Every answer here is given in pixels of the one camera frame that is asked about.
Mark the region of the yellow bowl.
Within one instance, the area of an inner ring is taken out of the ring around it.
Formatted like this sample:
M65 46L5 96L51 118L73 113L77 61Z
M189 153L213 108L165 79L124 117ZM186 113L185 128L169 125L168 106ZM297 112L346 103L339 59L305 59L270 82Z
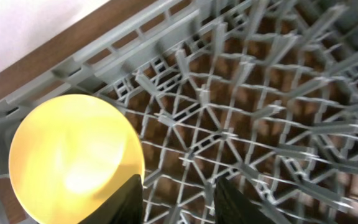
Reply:
M79 223L130 177L145 175L128 119L94 96L70 94L36 106L16 130L9 178L38 223Z

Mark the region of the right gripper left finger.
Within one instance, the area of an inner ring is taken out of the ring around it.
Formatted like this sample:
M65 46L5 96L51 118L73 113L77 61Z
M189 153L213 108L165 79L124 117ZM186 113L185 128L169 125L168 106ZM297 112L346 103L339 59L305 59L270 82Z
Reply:
M134 174L80 224L141 224L142 193L141 176Z

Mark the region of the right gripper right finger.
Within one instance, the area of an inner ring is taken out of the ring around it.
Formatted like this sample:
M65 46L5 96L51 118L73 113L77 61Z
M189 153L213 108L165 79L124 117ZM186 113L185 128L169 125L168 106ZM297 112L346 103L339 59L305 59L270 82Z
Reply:
M214 190L216 224L274 224L225 177L219 177Z

